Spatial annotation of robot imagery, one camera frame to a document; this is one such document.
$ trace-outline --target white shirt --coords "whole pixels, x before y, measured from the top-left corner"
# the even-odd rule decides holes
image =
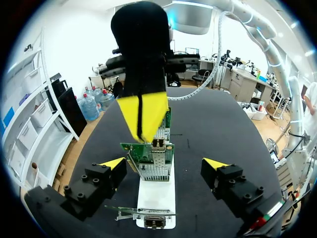
[[[312,106],[316,109],[313,116],[308,107],[306,107],[304,113],[305,132],[312,138],[314,135],[317,134],[317,82],[313,82],[310,84],[309,88],[306,91],[305,97],[309,98]]]

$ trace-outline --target ceiling light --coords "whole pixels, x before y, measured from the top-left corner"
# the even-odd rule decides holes
[[[306,57],[311,56],[313,53],[315,53],[315,50],[307,51],[307,52],[305,53],[305,56],[306,56]]]
[[[183,4],[183,5],[191,5],[191,6],[201,6],[209,9],[213,9],[213,6],[196,3],[196,2],[190,2],[190,1],[172,1],[172,4]]]
[[[294,22],[294,23],[291,25],[291,28],[293,29],[295,26],[297,26],[297,22]]]
[[[299,61],[301,61],[302,60],[302,57],[301,56],[295,56],[294,57],[294,61],[296,61],[296,62],[299,62]]]

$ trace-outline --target lab bench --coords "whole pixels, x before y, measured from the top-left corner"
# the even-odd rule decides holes
[[[255,89],[261,92],[260,97],[255,96],[253,98]],[[260,79],[256,79],[251,73],[245,70],[236,68],[231,72],[229,92],[236,101],[247,103],[259,103],[259,101],[263,101],[266,106],[269,103],[272,90],[273,87]]]

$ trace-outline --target white wall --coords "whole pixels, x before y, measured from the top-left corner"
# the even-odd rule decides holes
[[[186,47],[197,48],[200,56],[210,58],[218,52],[218,17],[219,13],[213,11],[209,32],[205,35],[190,35],[174,30],[175,50],[185,51]],[[231,50],[230,57],[239,57],[242,61],[251,60],[266,76],[268,69],[265,54],[247,35],[247,31],[237,21],[224,17],[222,22],[222,52]]]
[[[60,73],[74,94],[82,96],[94,76],[92,66],[105,63],[117,48],[111,32],[113,10],[105,14],[52,3],[29,22],[12,55],[12,65],[23,57],[23,49],[33,43],[45,27],[45,56],[49,77]]]

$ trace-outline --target white storage bin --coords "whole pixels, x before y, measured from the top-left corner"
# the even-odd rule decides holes
[[[256,110],[256,114],[252,117],[253,120],[262,120],[266,115],[267,115],[267,112],[266,112],[266,109],[264,108],[265,112],[259,112],[258,111],[258,104],[255,104],[255,103],[250,103],[251,106],[253,106]]]
[[[251,110],[252,110],[252,112],[246,112],[246,111],[244,111],[246,114],[247,114],[247,116],[248,116],[248,118],[249,119],[252,119],[252,117],[257,113],[257,110],[255,110],[255,108],[251,105]]]
[[[12,150],[9,152],[9,166],[16,172],[16,174],[21,177],[22,169],[24,165],[25,157],[16,146],[15,142],[13,143]]]
[[[44,127],[52,116],[52,111],[49,106],[49,99],[46,98],[39,107],[31,114],[32,120],[38,127]]]
[[[42,85],[40,68],[36,68],[24,77],[23,88],[25,93],[33,93]]]
[[[37,136],[38,134],[31,123],[31,118],[29,118],[21,129],[17,139],[20,140],[28,150],[30,150]]]

